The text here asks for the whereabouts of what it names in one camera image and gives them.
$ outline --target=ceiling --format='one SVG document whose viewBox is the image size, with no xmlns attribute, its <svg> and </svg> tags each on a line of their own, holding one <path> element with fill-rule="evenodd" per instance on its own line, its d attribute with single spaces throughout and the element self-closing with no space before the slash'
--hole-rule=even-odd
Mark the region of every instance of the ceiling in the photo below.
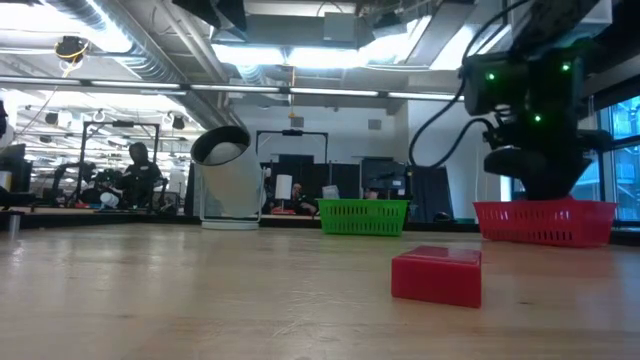
<svg viewBox="0 0 640 360">
<path fill-rule="evenodd" d="M 119 15 L 126 15 L 113 19 L 116 27 L 120 22 L 127 22 L 128 29 L 139 30 L 143 35 L 141 40 L 143 48 L 157 48 L 163 57 L 166 57 L 168 66 L 172 67 L 184 81 L 213 83 L 220 79 L 229 79 L 232 83 L 244 83 L 248 81 L 240 73 L 240 68 L 231 63 L 220 63 L 209 46 L 211 41 L 210 27 L 195 17 L 187 17 L 186 22 L 193 25 L 189 28 L 185 20 L 180 19 L 180 10 L 168 0 L 93 0 L 97 4 L 119 7 Z M 163 13 L 159 4 L 162 3 L 169 9 L 172 23 Z M 396 54 L 394 62 L 374 61 L 370 65 L 349 68 L 304 68 L 281 65 L 261 65 L 261 81 L 268 84 L 282 84 L 313 88 L 342 88 L 342 89 L 375 89 L 375 90 L 411 90 L 452 93 L 458 86 L 457 69 L 466 47 L 469 36 L 472 36 L 479 24 L 483 24 L 494 15 L 502 6 L 502 0 L 478 0 L 474 1 L 449 1 L 449 0 L 404 0 L 398 1 L 353 1 L 344 0 L 337 3 L 307 1 L 307 0 L 245 0 L 245 12 L 249 23 L 251 21 L 264 21 L 274 19 L 297 19 L 291 23 L 301 23 L 300 28 L 284 28 L 289 32 L 291 39 L 296 35 L 311 29 L 311 24 L 324 24 L 323 18 L 334 16 L 335 13 L 353 14 L 355 21 L 364 22 L 366 25 L 375 23 L 381 14 L 396 11 L 402 21 L 401 26 L 409 29 L 408 24 L 413 24 L 406 34 L 394 38 L 394 41 L 380 47 L 382 52 Z M 104 80 L 140 80 L 139 73 L 127 65 L 126 58 L 116 56 L 113 53 L 105 53 L 108 50 L 102 41 L 94 40 L 91 29 L 79 20 L 73 20 L 62 12 L 46 6 L 27 7 L 17 4 L 0 4 L 0 74 L 19 76 L 44 76 L 60 77 L 64 73 L 67 64 L 55 56 L 53 46 L 61 40 L 62 36 L 75 35 L 88 37 L 93 44 L 87 52 L 87 56 L 81 62 L 81 67 L 70 73 L 72 78 L 104 79 Z M 502 27 L 497 25 L 492 28 L 485 39 L 490 35 L 498 34 Z M 509 41 L 510 33 L 500 32 L 502 42 Z M 207 57 L 204 51 L 198 51 L 195 38 L 199 37 L 209 46 L 213 60 Z M 113 45 L 126 51 L 128 45 L 120 41 Z M 499 47 L 499 42 L 491 46 L 483 47 L 484 51 L 490 51 L 492 46 Z M 405 60 L 398 60 L 400 49 L 408 49 Z M 444 63 L 442 70 L 434 70 L 433 65 L 440 57 L 440 63 Z M 163 124 L 161 135 L 164 137 L 181 137 L 176 140 L 171 138 L 160 142 L 160 159 L 165 162 L 163 170 L 169 171 L 175 167 L 175 160 L 182 155 L 188 155 L 190 144 L 203 127 L 198 124 L 196 117 L 191 116 L 190 108 L 178 95 L 149 95 L 139 92 L 121 91 L 119 94 L 103 93 L 101 90 L 93 92 L 67 92 L 66 89 L 58 89 L 53 94 L 52 89 L 42 90 L 33 86 L 12 87 L 11 96 L 19 103 L 17 106 L 17 129 L 21 133 L 20 141 L 29 144 L 34 156 L 47 159 L 47 154 L 67 154 L 69 161 L 77 159 L 79 138 L 77 134 L 82 131 L 80 124 L 83 120 L 93 119 L 97 113 L 104 114 L 105 120 L 130 120 L 142 124 Z M 265 106 L 289 106 L 293 100 L 294 106 L 322 106 L 322 107 L 353 107 L 353 108 L 384 108 L 393 114 L 402 105 L 400 100 L 380 100 L 366 98 L 349 98 L 335 96 L 296 96 L 291 98 L 283 95 L 240 95 L 230 94 L 229 98 L 211 97 L 207 95 L 204 100 L 213 107 L 223 107 L 225 111 L 233 113 L 233 106 L 255 105 Z M 48 112 L 63 110 L 64 118 L 71 119 L 65 123 L 59 122 L 52 126 L 45 122 L 44 117 Z M 173 130 L 171 127 L 172 116 L 186 116 L 184 130 Z M 88 143 L 92 150 L 91 159 L 96 161 L 108 161 L 110 165 L 124 166 L 118 162 L 118 156 L 109 157 L 105 154 L 114 154 L 126 157 L 126 145 L 114 146 L 108 137 L 144 137 L 148 134 L 141 128 L 108 129 L 110 136 L 96 136 Z M 54 136 L 51 143 L 43 144 L 40 136 L 43 133 L 73 133 L 73 136 Z M 152 145 L 151 140 L 141 140 Z M 46 166 L 50 161 L 38 162 L 38 166 Z"/>
</svg>

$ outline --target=wooden table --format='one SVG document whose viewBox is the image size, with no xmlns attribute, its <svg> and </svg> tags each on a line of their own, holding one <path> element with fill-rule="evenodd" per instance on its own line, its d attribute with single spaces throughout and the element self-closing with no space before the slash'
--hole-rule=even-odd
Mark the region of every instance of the wooden table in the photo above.
<svg viewBox="0 0 640 360">
<path fill-rule="evenodd" d="M 13 359 L 640 359 L 640 252 L 142 225 L 0 240 Z M 419 244 L 484 251 L 484 307 L 390 296 Z"/>
</svg>

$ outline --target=black cable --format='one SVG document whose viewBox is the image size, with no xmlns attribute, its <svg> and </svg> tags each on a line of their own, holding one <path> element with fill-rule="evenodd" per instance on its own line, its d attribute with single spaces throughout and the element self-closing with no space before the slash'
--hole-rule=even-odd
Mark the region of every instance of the black cable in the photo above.
<svg viewBox="0 0 640 360">
<path fill-rule="evenodd" d="M 463 128 L 462 131 L 460 132 L 460 135 L 458 135 L 458 138 L 456 139 L 456 141 L 453 143 L 453 146 L 451 147 L 451 149 L 444 155 L 444 157 L 442 159 L 440 159 L 437 163 L 429 166 L 430 168 L 437 168 L 440 165 L 444 164 L 445 162 L 447 162 L 447 160 L 449 160 L 449 158 L 451 157 L 451 155 L 453 155 L 453 153 L 456 151 L 456 149 L 458 148 L 458 145 L 460 145 L 460 142 L 462 141 L 462 138 L 464 138 L 464 135 L 467 133 L 467 130 L 469 130 L 469 128 L 471 127 L 471 125 L 475 124 L 475 123 L 483 123 L 486 127 L 487 130 L 492 131 L 494 130 L 493 124 L 491 124 L 491 122 L 489 122 L 489 120 L 484 119 L 484 118 L 477 118 L 477 119 L 473 119 L 471 121 L 469 121 Z"/>
<path fill-rule="evenodd" d="M 498 14 L 496 14 L 494 17 L 492 17 L 491 19 L 489 19 L 489 21 L 487 21 L 481 28 L 480 30 L 478 30 L 478 32 L 473 36 L 473 38 L 471 39 L 471 41 L 469 42 L 469 45 L 467 46 L 467 48 L 464 51 L 464 54 L 462 55 L 462 59 L 466 59 L 469 56 L 469 53 L 471 52 L 471 49 L 473 48 L 473 44 L 478 41 L 478 39 L 480 38 L 480 36 L 482 36 L 482 33 L 484 33 L 485 31 L 487 31 L 487 29 L 496 21 L 500 20 L 503 16 L 505 16 L 506 14 L 508 14 L 509 12 L 511 12 L 512 10 L 514 10 L 517 7 L 520 7 L 526 3 L 528 3 L 531 0 L 520 0 L 516 3 L 513 3 L 512 5 L 504 8 L 502 11 L 500 11 Z M 442 110 L 438 111 L 435 115 L 433 115 L 429 120 L 427 120 L 424 124 L 422 124 L 422 126 L 420 126 L 420 128 L 418 129 L 418 131 L 416 131 L 416 133 L 413 135 L 413 138 L 411 139 L 411 144 L 409 145 L 409 162 L 411 163 L 411 165 L 417 165 L 416 160 L 413 156 L 413 152 L 414 149 L 416 147 L 416 143 L 418 142 L 418 138 L 420 138 L 420 135 L 422 135 L 422 132 L 424 132 L 424 130 L 429 127 L 429 125 L 433 124 L 434 121 L 438 120 L 438 118 L 440 118 L 440 116 L 442 116 L 444 113 L 446 113 L 447 111 L 449 111 L 449 109 L 451 109 L 453 107 L 453 105 L 455 105 L 456 102 L 458 102 L 458 100 L 460 99 L 460 97 L 462 96 L 462 94 L 464 93 L 464 88 L 466 85 L 466 80 L 463 77 L 462 78 L 462 82 L 460 83 L 460 88 L 458 89 L 458 92 L 454 95 L 454 97 L 449 101 L 449 103 L 447 103 L 447 105 L 445 105 Z M 450 153 L 452 154 L 455 150 L 456 147 L 458 145 L 454 144 L 454 147 L 451 148 Z M 444 163 L 444 161 L 438 161 L 436 164 L 431 165 L 431 166 L 427 166 L 429 168 L 434 168 L 434 167 L 438 167 L 440 165 L 442 165 Z"/>
</svg>

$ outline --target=red cube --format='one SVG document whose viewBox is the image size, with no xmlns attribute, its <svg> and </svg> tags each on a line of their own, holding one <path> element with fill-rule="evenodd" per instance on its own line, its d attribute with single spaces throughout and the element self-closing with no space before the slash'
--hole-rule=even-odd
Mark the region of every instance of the red cube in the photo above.
<svg viewBox="0 0 640 360">
<path fill-rule="evenodd" d="M 482 253 L 420 246 L 391 261 L 391 295 L 440 304 L 482 305 Z"/>
</svg>

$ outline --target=plastic basket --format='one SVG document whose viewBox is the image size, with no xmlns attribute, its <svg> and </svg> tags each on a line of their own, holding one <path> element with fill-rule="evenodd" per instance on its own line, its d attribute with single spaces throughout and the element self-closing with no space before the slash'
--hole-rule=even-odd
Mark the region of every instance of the plastic basket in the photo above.
<svg viewBox="0 0 640 360">
<path fill-rule="evenodd" d="M 609 243 L 617 204 L 568 198 L 473 206 L 482 236 L 489 240 L 598 247 Z"/>
<path fill-rule="evenodd" d="M 325 234 L 400 236 L 407 200 L 319 199 Z"/>
</svg>

